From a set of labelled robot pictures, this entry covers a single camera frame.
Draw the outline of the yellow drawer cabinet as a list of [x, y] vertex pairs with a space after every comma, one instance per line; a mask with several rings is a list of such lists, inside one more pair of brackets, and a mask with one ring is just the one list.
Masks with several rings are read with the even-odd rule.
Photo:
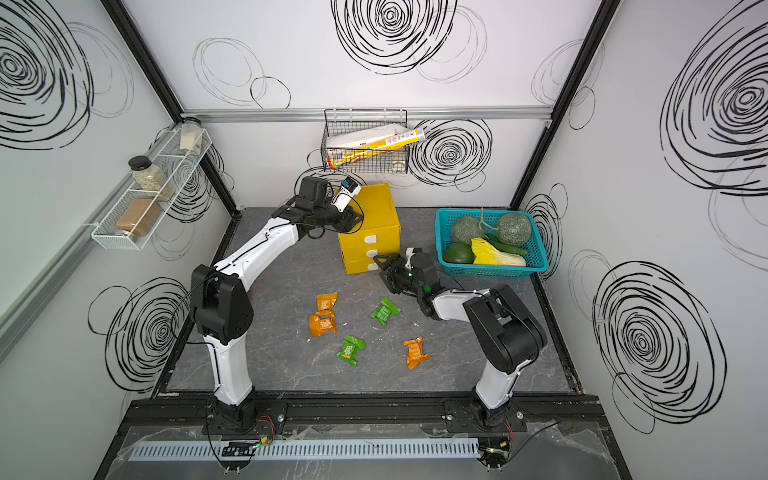
[[353, 233], [339, 234], [339, 244], [348, 275], [378, 270], [376, 255], [399, 253], [401, 225], [388, 184], [363, 186], [350, 203], [363, 216]]

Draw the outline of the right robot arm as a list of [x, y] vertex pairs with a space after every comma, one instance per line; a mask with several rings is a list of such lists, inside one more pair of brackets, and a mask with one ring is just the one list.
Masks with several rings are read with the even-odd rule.
[[468, 413], [482, 430], [502, 425], [523, 370], [548, 343], [539, 321], [507, 284], [487, 289], [448, 288], [421, 249], [373, 257], [388, 291], [416, 299], [421, 312], [438, 321], [471, 325], [486, 358], [472, 391]]

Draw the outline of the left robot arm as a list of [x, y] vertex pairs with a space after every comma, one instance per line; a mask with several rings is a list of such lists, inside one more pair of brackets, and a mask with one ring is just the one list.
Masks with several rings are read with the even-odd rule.
[[362, 184], [348, 176], [337, 188], [318, 177], [305, 177], [299, 191], [275, 210], [242, 247], [213, 266], [191, 275], [191, 315], [206, 346], [213, 371], [213, 399], [208, 426], [239, 434], [257, 423], [255, 389], [248, 373], [245, 335], [254, 318], [248, 292], [284, 251], [314, 229], [354, 233], [362, 225], [360, 207], [350, 203]]

